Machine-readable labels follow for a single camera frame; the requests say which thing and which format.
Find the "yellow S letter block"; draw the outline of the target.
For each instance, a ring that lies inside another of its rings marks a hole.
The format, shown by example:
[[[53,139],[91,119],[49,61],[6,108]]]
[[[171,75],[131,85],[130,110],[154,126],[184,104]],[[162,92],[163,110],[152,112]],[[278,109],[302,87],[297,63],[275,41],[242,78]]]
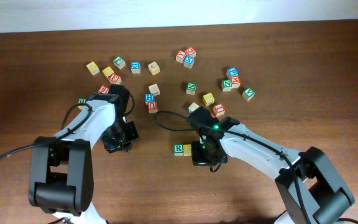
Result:
[[[184,144],[183,145],[183,155],[186,157],[191,156],[191,144]]]

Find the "green R letter block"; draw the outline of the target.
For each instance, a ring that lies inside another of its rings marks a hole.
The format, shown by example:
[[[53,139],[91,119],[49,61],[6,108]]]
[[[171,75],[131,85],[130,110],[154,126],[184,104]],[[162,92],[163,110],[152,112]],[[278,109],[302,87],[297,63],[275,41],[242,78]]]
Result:
[[[174,156],[183,156],[184,148],[182,144],[175,144],[173,148]]]

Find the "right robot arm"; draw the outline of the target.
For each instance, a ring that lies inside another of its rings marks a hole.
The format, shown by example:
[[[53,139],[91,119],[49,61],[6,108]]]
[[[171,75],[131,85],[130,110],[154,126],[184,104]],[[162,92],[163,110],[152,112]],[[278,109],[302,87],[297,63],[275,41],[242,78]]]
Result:
[[[355,202],[333,163],[316,147],[302,152],[281,146],[234,118],[213,117],[204,107],[187,121],[200,137],[192,144],[194,165],[216,172],[233,157],[275,181],[285,204],[277,223],[336,223]]]

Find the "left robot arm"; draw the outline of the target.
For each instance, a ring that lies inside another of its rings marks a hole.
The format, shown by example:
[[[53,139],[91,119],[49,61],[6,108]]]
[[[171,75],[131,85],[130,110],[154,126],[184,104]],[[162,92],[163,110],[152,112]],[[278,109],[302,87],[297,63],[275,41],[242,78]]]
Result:
[[[93,93],[83,110],[52,137],[38,137],[31,153],[29,203],[64,223],[106,223],[92,203],[94,176],[91,150],[98,140],[108,153],[129,151],[139,135],[127,121],[123,85]]]

